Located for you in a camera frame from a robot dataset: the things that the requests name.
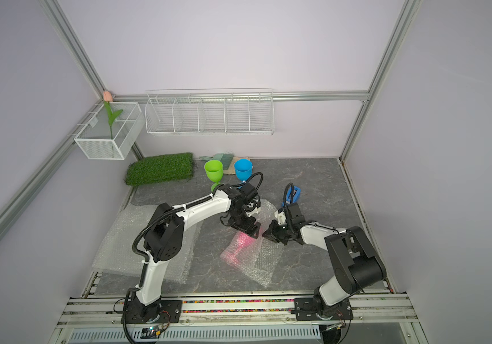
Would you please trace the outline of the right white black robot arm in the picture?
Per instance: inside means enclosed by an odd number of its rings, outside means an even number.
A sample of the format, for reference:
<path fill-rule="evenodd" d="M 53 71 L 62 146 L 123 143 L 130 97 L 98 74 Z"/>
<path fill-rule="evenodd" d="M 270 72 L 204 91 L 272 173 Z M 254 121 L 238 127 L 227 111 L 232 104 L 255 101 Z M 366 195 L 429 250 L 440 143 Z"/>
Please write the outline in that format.
<path fill-rule="evenodd" d="M 308 221 L 298 204 L 286 204 L 262 236 L 277 244 L 297 242 L 328 253 L 333 276 L 308 298 L 294 299 L 292 314 L 298 321 L 353 318 L 348 299 L 387 279 L 386 267 L 366 233 L 359 226 L 338 229 Z"/>

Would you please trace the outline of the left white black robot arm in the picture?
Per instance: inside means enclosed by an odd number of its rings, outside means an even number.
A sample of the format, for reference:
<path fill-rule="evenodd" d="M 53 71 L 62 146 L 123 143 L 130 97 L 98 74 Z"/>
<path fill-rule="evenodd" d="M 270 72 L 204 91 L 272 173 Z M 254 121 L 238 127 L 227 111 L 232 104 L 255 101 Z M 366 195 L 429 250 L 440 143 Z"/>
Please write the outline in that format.
<path fill-rule="evenodd" d="M 254 214 L 260 210 L 258 187 L 250 183 L 220 184 L 209 195 L 188 204 L 159 205 L 146 227 L 132 243 L 134 254 L 143 258 L 141 277 L 124 300 L 122 323 L 158 322 L 162 285 L 168 263 L 178 255 L 186 231 L 214 215 L 227 219 L 224 225 L 258 238 L 260 223 Z"/>

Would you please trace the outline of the blue tape dispenser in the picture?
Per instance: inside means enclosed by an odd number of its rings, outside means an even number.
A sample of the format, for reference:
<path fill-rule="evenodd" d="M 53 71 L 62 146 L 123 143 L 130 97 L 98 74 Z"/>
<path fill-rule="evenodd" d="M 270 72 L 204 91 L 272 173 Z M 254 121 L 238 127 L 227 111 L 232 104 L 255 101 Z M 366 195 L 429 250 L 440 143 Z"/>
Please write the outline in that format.
<path fill-rule="evenodd" d="M 300 194 L 301 189 L 299 187 L 295 186 L 293 189 L 288 188 L 286 190 L 285 200 L 282 203 L 282 206 L 297 203 L 298 199 L 300 198 Z"/>

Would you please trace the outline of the pink plastic wine glass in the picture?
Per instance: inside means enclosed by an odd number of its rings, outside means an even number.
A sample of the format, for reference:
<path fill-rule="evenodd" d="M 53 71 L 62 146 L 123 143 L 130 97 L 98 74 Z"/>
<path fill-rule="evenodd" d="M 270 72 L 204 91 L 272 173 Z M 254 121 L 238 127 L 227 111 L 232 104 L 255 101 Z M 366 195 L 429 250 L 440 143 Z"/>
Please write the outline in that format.
<path fill-rule="evenodd" d="M 231 266 L 240 264 L 238 255 L 244 249 L 247 249 L 256 242 L 256 239 L 246 235 L 243 232 L 238 232 L 233 238 L 230 245 L 221 253 L 220 257 Z"/>

